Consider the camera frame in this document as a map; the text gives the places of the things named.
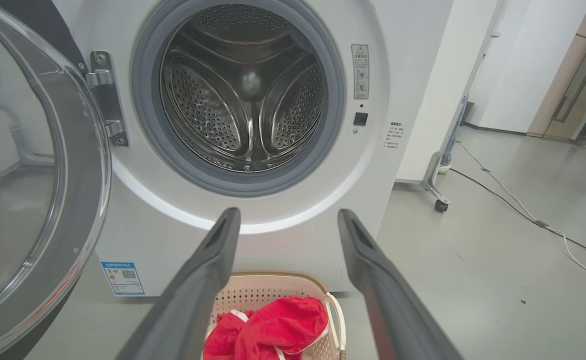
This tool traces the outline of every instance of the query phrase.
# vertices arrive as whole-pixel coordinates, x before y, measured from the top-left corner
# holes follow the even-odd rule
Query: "stand leg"
[[[441,160],[442,154],[439,151],[433,153],[433,156],[430,158],[430,164],[428,164],[428,170],[424,175],[424,180],[421,181],[421,186],[437,198],[437,201],[435,201],[435,210],[437,210],[437,212],[446,212],[449,205],[451,205],[451,201],[449,201],[448,198],[445,198],[444,195],[435,188],[435,177],[438,175],[438,168],[440,167]]]

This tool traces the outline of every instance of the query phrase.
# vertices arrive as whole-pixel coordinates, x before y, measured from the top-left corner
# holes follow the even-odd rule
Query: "black cable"
[[[471,176],[467,176],[467,175],[465,175],[464,173],[461,173],[460,171],[457,171],[457,170],[456,170],[456,169],[454,169],[454,168],[451,168],[451,171],[453,171],[453,172],[455,172],[455,173],[458,173],[458,174],[460,174],[460,175],[464,176],[465,178],[467,178],[467,179],[471,180],[471,182],[474,182],[474,183],[478,184],[479,186],[483,187],[484,189],[486,189],[486,190],[487,190],[488,192],[490,192],[491,194],[494,194],[495,196],[497,196],[498,198],[500,198],[501,200],[503,200],[503,202],[504,202],[504,203],[506,203],[506,204],[507,204],[509,207],[511,207],[513,210],[515,210],[515,211],[516,211],[518,214],[520,214],[520,215],[521,215],[521,216],[522,216],[524,219],[527,219],[528,221],[530,221],[531,223],[533,223],[533,224],[535,224],[535,225],[537,225],[537,226],[540,226],[540,224],[539,224],[539,223],[537,223],[537,222],[533,221],[533,219],[530,219],[530,218],[529,218],[527,215],[525,215],[525,214],[524,214],[523,212],[521,212],[521,211],[520,211],[518,208],[516,208],[515,206],[513,206],[513,205],[512,205],[512,204],[511,204],[511,203],[510,203],[508,200],[506,200],[505,198],[503,198],[503,197],[502,197],[500,194],[496,193],[495,191],[492,191],[491,189],[489,189],[488,187],[486,187],[486,186],[485,186],[483,183],[479,182],[478,180],[475,180],[475,178],[472,178]],[[562,235],[560,235],[560,234],[558,234],[558,233],[556,233],[556,232],[553,232],[553,231],[549,230],[549,229],[548,229],[548,228],[546,228],[546,227],[542,227],[542,226],[540,226],[540,228],[543,228],[543,229],[547,230],[547,231],[548,231],[549,233],[551,233],[551,234],[558,235],[558,237],[562,237]],[[571,239],[570,237],[567,237],[566,239],[567,239],[568,241],[572,242],[573,244],[575,244],[575,245],[579,246],[580,248],[583,248],[584,250],[586,250],[586,246],[584,246],[583,244],[581,244],[581,243],[579,243],[579,242],[575,241],[574,239]]]

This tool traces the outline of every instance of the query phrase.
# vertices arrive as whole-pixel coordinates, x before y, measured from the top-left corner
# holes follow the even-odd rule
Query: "laundry basket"
[[[256,311],[280,297],[311,296],[324,304],[329,314],[329,333],[302,353],[302,360],[346,360],[346,326],[337,299],[312,278],[290,273],[236,273],[215,297],[206,336],[215,329],[217,317],[231,310]],[[331,316],[333,306],[337,331]]]

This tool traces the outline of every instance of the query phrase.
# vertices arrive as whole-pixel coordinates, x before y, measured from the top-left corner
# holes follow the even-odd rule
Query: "door hinge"
[[[114,146],[129,146],[111,60],[111,54],[106,51],[91,52],[91,71],[84,74],[84,79],[91,88],[104,117],[110,143]]]

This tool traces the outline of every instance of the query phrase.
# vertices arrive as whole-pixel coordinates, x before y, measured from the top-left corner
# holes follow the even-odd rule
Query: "floor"
[[[0,292],[39,238],[55,179],[52,166],[17,166],[0,178]]]
[[[586,246],[585,148],[467,127],[458,139],[536,217]],[[452,166],[498,191],[459,145]],[[377,242],[463,358],[586,358],[586,271],[567,257],[561,238],[457,173],[436,183],[452,202],[448,211],[435,212],[421,187],[396,184]],[[586,265],[585,251],[571,251]],[[348,358],[377,358],[364,299],[339,295]],[[112,296],[92,256],[28,359],[112,359],[152,301]]]

